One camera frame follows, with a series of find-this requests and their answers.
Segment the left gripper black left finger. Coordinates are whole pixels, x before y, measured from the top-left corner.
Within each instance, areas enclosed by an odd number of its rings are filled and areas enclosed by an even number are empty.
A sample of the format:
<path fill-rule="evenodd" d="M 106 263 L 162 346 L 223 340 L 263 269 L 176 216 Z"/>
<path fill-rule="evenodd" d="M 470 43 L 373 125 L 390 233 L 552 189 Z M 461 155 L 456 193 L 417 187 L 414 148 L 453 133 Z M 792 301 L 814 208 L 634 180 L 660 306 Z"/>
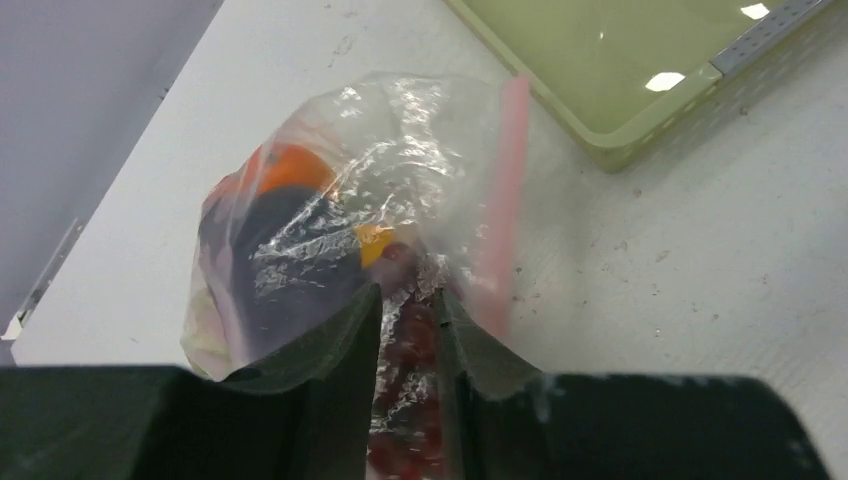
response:
<path fill-rule="evenodd" d="M 362 479 L 380 290 L 226 380 L 165 365 L 1 372 L 5 479 Z"/>

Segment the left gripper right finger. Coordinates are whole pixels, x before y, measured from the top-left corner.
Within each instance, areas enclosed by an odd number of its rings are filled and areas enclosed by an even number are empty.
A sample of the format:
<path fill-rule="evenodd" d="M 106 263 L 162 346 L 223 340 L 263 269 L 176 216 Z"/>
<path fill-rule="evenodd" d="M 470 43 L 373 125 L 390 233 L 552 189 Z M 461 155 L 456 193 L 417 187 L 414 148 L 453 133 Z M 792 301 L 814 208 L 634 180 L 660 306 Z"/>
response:
<path fill-rule="evenodd" d="M 826 479 L 790 406 L 748 377 L 548 373 L 436 294 L 449 479 Z"/>

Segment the dark red grape bunch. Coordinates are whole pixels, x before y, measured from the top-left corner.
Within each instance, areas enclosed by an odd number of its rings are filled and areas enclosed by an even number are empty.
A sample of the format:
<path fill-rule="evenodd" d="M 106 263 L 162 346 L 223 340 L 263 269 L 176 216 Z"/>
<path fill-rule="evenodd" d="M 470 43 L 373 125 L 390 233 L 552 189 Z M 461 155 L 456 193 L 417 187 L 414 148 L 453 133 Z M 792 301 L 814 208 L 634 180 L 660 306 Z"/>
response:
<path fill-rule="evenodd" d="M 367 446 L 375 479 L 443 479 L 445 459 L 436 379 L 434 289 L 420 255 L 391 242 L 375 264 L 386 269 L 381 351 Z"/>

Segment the green cabbage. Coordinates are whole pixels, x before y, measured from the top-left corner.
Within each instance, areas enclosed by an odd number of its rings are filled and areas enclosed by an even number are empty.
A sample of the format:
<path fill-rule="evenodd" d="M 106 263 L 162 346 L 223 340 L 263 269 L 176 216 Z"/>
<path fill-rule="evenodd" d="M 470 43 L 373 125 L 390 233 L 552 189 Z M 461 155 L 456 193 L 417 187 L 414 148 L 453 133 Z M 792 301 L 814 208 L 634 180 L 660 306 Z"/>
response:
<path fill-rule="evenodd" d="M 222 381 L 234 371 L 221 318 L 208 290 L 192 296 L 180 345 L 191 369 L 202 377 Z"/>

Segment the purple eggplant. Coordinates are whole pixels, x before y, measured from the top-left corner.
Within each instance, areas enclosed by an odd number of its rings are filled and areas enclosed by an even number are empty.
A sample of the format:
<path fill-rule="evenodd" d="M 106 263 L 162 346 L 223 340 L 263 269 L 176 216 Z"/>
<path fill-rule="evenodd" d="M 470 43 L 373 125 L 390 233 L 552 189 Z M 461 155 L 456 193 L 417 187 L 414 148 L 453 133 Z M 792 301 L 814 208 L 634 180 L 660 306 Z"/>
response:
<path fill-rule="evenodd" d="M 247 362 L 329 319 L 369 282 L 342 209 L 304 186 L 260 195 L 232 250 L 231 294 Z"/>

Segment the orange bell pepper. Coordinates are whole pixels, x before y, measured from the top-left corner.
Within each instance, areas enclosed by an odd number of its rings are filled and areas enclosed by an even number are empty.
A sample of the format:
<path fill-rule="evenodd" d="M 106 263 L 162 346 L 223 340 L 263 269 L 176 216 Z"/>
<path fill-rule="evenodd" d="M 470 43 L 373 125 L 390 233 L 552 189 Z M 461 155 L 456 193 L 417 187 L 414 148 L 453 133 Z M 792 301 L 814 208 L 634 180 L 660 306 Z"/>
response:
<path fill-rule="evenodd" d="M 363 268 L 368 268 L 378 258 L 383 250 L 394 241 L 394 230 L 379 225 L 359 225 L 354 233 L 360 244 L 360 260 Z"/>

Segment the orange tangerine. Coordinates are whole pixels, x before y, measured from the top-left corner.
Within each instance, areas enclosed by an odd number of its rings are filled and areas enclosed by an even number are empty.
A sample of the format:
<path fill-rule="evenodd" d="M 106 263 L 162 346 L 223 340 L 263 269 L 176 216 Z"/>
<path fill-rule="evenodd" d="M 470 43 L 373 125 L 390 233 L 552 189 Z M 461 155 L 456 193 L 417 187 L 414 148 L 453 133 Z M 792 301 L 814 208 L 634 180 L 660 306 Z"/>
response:
<path fill-rule="evenodd" d="M 303 146 L 274 143 L 258 148 L 247 162 L 247 182 L 255 182 L 259 194 L 296 185 L 322 191 L 336 178 L 324 160 Z"/>

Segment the clear zip top bag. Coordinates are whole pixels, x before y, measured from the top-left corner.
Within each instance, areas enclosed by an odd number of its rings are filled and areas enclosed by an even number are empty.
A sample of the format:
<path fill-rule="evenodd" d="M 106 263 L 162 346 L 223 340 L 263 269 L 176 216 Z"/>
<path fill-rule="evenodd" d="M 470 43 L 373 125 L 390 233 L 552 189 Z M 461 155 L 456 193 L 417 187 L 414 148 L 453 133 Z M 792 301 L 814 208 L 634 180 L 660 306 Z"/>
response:
<path fill-rule="evenodd" d="M 342 209 L 353 229 L 392 228 L 393 242 L 420 255 L 419 276 L 434 289 L 433 299 L 440 289 L 451 291 L 470 319 L 502 339 L 513 297 L 529 107 L 524 77 L 493 86 L 459 76 L 374 74 L 307 100 L 258 148 L 294 144 L 320 156 L 336 178 L 317 192 Z M 229 375 L 255 362 L 241 349 L 231 294 L 232 244 L 262 195 L 246 180 L 248 160 L 202 204 L 190 289 L 190 300 L 201 290 L 214 300 L 234 369 Z"/>

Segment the beige plastic basket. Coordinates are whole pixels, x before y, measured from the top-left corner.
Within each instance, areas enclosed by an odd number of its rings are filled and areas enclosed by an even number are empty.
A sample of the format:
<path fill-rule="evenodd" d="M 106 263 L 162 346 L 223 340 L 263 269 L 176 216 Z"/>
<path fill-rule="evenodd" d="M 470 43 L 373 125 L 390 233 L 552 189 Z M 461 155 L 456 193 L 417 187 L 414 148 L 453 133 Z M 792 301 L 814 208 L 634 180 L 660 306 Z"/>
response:
<path fill-rule="evenodd" d="M 603 171 L 714 126 L 847 33 L 843 1 L 453 1 Z"/>

